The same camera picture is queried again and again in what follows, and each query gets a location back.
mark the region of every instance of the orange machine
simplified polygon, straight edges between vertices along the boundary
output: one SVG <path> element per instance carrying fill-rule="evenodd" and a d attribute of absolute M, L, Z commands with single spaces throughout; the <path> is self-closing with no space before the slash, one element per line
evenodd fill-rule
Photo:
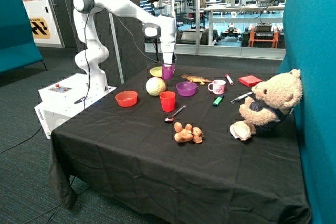
<path fill-rule="evenodd" d="M 249 47 L 277 48 L 279 41 L 279 31 L 271 24 L 258 24 L 253 26 L 249 36 Z"/>

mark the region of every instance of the red bowl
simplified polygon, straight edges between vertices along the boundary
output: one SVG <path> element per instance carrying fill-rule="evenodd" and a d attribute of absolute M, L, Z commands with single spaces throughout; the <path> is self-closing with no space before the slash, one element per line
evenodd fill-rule
<path fill-rule="evenodd" d="M 137 103 L 138 93 L 135 91 L 127 90 L 122 91 L 115 96 L 117 103 L 121 107 L 131 107 Z"/>

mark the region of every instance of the glass window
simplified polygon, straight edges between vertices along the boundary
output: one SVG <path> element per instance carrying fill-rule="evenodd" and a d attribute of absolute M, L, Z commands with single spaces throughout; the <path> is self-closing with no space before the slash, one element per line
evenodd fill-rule
<path fill-rule="evenodd" d="M 147 1 L 141 3 L 153 15 L 176 17 L 176 52 L 276 59 L 285 55 L 286 0 Z"/>

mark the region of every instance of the pink mug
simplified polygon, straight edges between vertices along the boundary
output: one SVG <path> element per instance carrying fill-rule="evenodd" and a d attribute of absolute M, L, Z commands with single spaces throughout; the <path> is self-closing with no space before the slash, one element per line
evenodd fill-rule
<path fill-rule="evenodd" d="M 212 83 L 209 83 L 208 89 L 214 94 L 224 94 L 226 89 L 225 84 L 224 80 L 214 80 Z"/>

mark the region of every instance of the red cup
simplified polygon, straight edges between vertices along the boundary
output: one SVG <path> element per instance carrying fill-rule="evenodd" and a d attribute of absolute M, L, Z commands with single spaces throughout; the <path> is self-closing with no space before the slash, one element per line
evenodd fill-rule
<path fill-rule="evenodd" d="M 165 91 L 160 94 L 160 101 L 163 111 L 172 112 L 175 109 L 176 94 L 172 91 Z"/>

